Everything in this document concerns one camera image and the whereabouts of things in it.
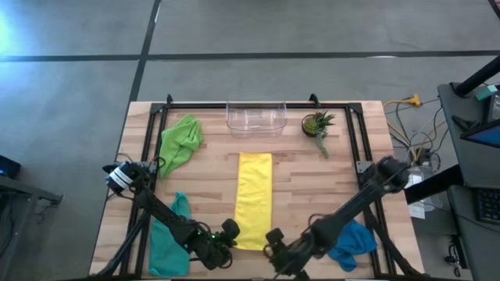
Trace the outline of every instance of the green cloth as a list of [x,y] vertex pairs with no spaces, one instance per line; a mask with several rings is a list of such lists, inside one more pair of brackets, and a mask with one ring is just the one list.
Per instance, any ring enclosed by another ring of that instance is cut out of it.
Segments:
[[[175,201],[170,209],[188,219],[191,217],[189,201],[184,193],[175,193]],[[169,228],[154,219],[149,248],[149,273],[166,278],[186,276],[189,273],[189,258],[190,255],[175,242]]]
[[162,147],[159,150],[160,173],[168,176],[187,162],[203,142],[200,122],[193,116],[183,116],[177,124],[162,132]]

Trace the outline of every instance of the yellow towel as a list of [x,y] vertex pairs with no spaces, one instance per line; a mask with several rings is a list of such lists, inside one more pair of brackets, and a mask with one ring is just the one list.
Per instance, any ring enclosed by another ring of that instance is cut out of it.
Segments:
[[240,227],[237,248],[261,251],[271,230],[273,159],[270,153],[240,153],[234,220]]

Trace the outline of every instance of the concrete floor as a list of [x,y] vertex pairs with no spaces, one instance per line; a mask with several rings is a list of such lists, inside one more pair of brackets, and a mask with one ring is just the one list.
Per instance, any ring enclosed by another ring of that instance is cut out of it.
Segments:
[[[139,55],[152,7],[153,0],[4,0],[0,55]],[[164,0],[150,53],[495,50],[499,27],[486,0]],[[260,93],[305,100],[316,93],[323,100],[419,94],[431,101],[438,84],[463,80],[491,59],[155,61],[146,64],[137,99]],[[137,67],[137,61],[0,62],[0,155],[22,163],[22,181],[64,193],[41,225],[31,222],[10,279],[87,274],[106,194],[101,167],[114,159]],[[433,101],[403,110],[402,121],[416,132],[439,107]],[[393,113],[387,117],[395,122]],[[442,169],[456,163],[451,141],[444,142]],[[448,238],[416,231],[426,271],[452,278],[452,267],[441,262]]]

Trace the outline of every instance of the potted plant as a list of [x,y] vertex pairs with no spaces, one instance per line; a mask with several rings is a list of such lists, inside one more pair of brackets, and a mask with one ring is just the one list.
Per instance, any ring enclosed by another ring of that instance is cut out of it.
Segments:
[[316,145],[321,151],[321,154],[328,158],[328,151],[324,147],[323,138],[327,136],[327,127],[334,125],[330,120],[335,118],[335,114],[327,115],[325,112],[316,112],[315,114],[308,114],[302,119],[302,131],[308,137],[316,138]]

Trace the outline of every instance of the transparent plastic bin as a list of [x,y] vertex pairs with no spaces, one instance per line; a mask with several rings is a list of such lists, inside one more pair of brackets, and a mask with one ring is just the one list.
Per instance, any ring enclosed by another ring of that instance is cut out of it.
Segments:
[[287,106],[284,101],[229,101],[226,105],[226,121],[233,137],[279,137],[287,125]]

